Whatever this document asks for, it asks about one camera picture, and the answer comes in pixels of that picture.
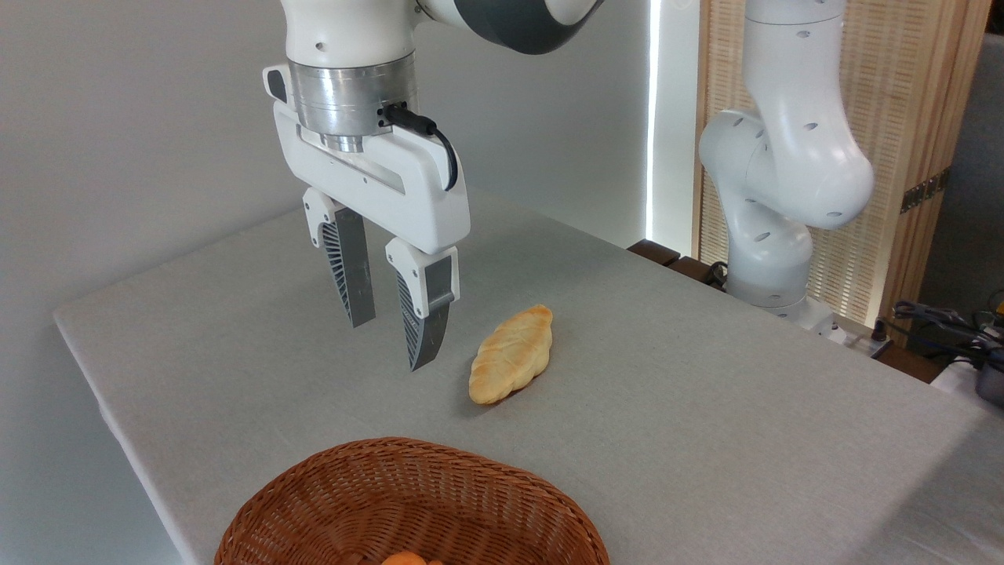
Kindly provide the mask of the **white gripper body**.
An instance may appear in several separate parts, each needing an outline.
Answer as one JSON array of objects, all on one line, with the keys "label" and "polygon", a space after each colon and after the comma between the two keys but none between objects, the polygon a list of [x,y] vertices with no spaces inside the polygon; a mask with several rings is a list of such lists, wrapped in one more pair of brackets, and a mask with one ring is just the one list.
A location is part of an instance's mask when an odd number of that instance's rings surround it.
[{"label": "white gripper body", "polygon": [[263,82],[295,177],[423,253],[441,253],[469,235],[463,172],[448,188],[452,153],[438,138],[392,126],[390,132],[363,137],[361,153],[336,151],[333,142],[322,142],[300,124],[286,65],[266,67]]}]

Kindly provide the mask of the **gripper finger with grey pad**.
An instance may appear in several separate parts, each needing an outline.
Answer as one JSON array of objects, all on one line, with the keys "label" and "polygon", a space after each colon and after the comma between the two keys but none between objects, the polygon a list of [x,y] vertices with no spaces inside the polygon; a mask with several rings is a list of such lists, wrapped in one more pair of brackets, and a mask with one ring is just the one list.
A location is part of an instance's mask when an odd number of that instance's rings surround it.
[{"label": "gripper finger with grey pad", "polygon": [[416,371],[438,356],[449,305],[460,297],[457,248],[427,254],[395,237],[386,246],[386,257],[397,273],[409,368]]},{"label": "gripper finger with grey pad", "polygon": [[352,326],[376,317],[365,218],[316,188],[304,193],[304,213],[313,246],[326,254],[331,278]]}]

